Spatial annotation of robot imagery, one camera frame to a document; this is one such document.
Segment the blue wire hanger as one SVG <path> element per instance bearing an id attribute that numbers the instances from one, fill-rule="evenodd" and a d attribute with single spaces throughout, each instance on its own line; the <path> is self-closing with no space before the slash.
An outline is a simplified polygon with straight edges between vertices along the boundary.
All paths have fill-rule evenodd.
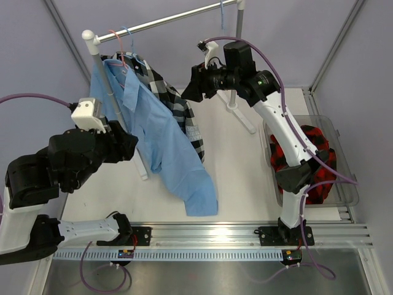
<path id="1" fill-rule="evenodd" d="M 224 1 L 220 0 L 220 27 L 223 34 L 225 33 L 225 8 L 224 8 Z"/>
<path id="2" fill-rule="evenodd" d="M 146 65 L 139 58 L 139 55 L 135 52 L 134 39 L 133 39 L 133 35 L 132 35 L 131 31 L 128 28 L 126 28 L 125 26 L 122 26 L 122 29 L 126 30 L 127 33 L 130 35 L 130 38 L 131 38 L 131 43 L 130 43 L 131 55 L 127 55 L 127 54 L 124 55 L 124 54 L 122 54 L 122 61 L 123 61 L 123 63 L 126 65 L 126 60 L 124 59 L 124 57 L 134 58 L 141 65 L 141 69 L 143 69 L 144 67 L 146 67 Z"/>

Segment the red black plaid shirt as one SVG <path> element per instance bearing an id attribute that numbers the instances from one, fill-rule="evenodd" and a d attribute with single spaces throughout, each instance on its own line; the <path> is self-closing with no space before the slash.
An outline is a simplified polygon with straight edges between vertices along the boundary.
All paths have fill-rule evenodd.
<path id="1" fill-rule="evenodd" d="M 301 129 L 307 138 L 317 147 L 318 150 L 324 150 L 329 152 L 329 159 L 326 161 L 326 164 L 333 170 L 337 169 L 337 157 L 335 154 L 335 150 L 329 147 L 329 141 L 325 138 L 322 131 L 310 125 L 302 125 Z M 271 149 L 271 157 L 270 163 L 273 167 L 274 171 L 277 172 L 282 170 L 286 165 L 285 155 L 274 137 L 274 135 L 270 136 L 270 149 Z M 321 167 L 315 174 L 314 178 L 311 181 L 311 185 L 315 183 L 320 183 L 323 181 L 335 181 L 337 176 L 330 172 L 325 167 Z M 332 188 L 333 184 L 322 184 L 308 192 L 308 197 L 306 198 L 307 205 L 318 205 L 323 204 L 324 200 L 328 197 L 328 194 Z"/>

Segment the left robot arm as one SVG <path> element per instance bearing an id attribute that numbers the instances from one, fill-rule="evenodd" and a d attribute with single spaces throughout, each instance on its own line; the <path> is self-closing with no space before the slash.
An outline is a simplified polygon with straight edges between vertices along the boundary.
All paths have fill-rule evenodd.
<path id="1" fill-rule="evenodd" d="M 137 143 L 119 122 L 110 121 L 102 132 L 73 128 L 54 135 L 47 147 L 12 161 L 5 177 L 1 264 L 41 260 L 60 248 L 89 242 L 127 244 L 133 230 L 125 214 L 69 222 L 41 214 L 41 209 L 60 192 L 80 189 L 102 164 L 131 160 Z"/>

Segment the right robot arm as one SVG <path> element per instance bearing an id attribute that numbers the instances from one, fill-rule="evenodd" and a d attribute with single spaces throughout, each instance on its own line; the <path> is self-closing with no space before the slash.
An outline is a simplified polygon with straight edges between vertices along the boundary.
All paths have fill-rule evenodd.
<path id="1" fill-rule="evenodd" d="M 284 167 L 275 173 L 283 190 L 278 237 L 285 244 L 306 243 L 306 198 L 317 172 L 330 168 L 329 151 L 315 146 L 295 121 L 276 71 L 257 70 L 252 56 L 255 46 L 231 38 L 224 45 L 225 63 L 213 62 L 218 49 L 214 39 L 199 42 L 198 48 L 204 53 L 204 62 L 192 67 L 182 96 L 200 103 L 219 90 L 234 90 L 269 126 L 286 158 Z"/>

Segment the light blue shirt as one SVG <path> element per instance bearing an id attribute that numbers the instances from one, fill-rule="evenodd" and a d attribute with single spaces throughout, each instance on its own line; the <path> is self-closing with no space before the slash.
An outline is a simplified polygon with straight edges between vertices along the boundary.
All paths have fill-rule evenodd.
<path id="1" fill-rule="evenodd" d="M 138 137 L 137 148 L 150 170 L 184 201 L 187 216 L 216 215 L 213 180 L 172 112 L 119 60 L 104 60 L 103 68 L 126 127 Z"/>

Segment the black white plaid shirt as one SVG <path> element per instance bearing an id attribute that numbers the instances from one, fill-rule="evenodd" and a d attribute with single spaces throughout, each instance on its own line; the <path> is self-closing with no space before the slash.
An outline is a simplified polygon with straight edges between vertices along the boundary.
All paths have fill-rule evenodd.
<path id="1" fill-rule="evenodd" d="M 201 161 L 204 161 L 204 142 L 197 120 L 188 101 L 181 98 L 180 93 L 156 72 L 139 55 L 132 52 L 116 52 L 114 55 L 101 55 L 102 61 L 115 59 L 124 61 L 138 79 L 172 112 L 179 127 L 187 136 Z"/>

